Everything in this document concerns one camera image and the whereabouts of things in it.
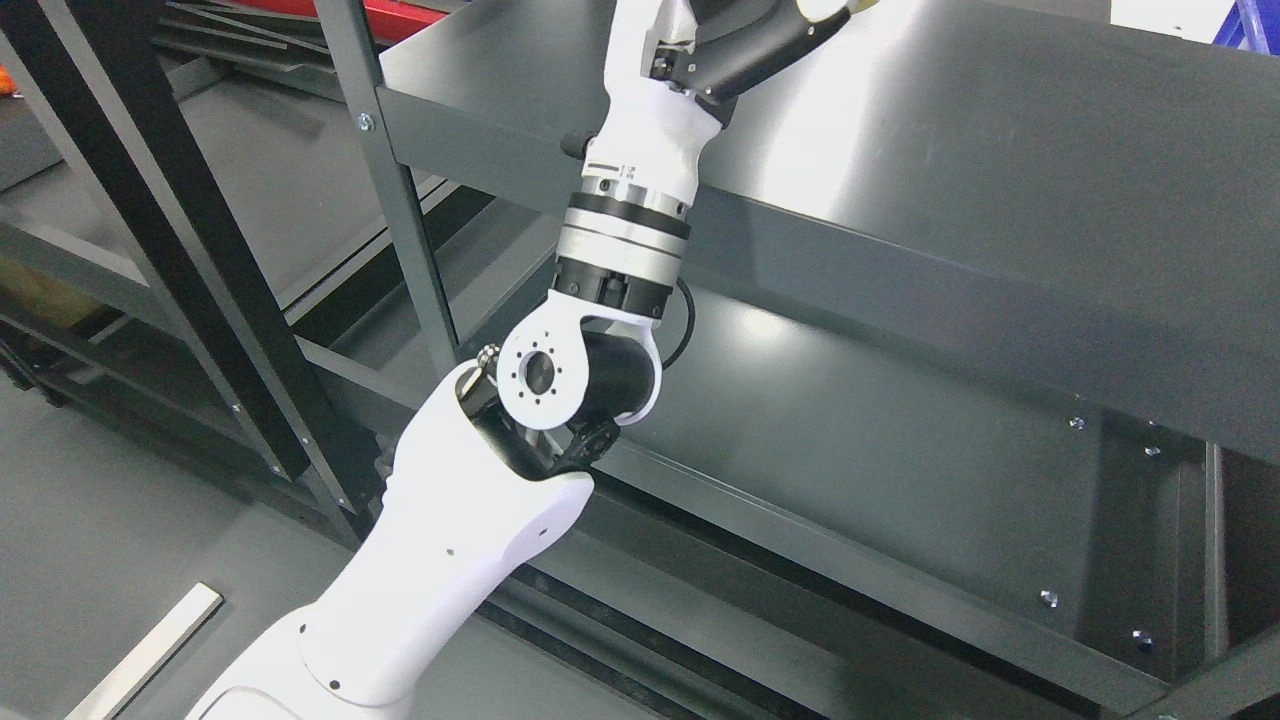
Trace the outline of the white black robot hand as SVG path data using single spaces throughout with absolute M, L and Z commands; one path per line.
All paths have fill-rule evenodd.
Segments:
M 852 13 L 849 1 L 618 1 L 603 69 L 609 108 L 585 147 L 584 191 L 690 208 L 701 152 L 737 99 Z

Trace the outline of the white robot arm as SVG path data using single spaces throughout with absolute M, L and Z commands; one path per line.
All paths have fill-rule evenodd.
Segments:
M 403 719 L 477 606 L 554 544 L 589 468 L 655 405 L 654 341 L 689 202 L 618 181 L 573 193 L 545 300 L 445 375 L 396 446 L 381 512 L 315 600 L 269 626 L 192 719 Z

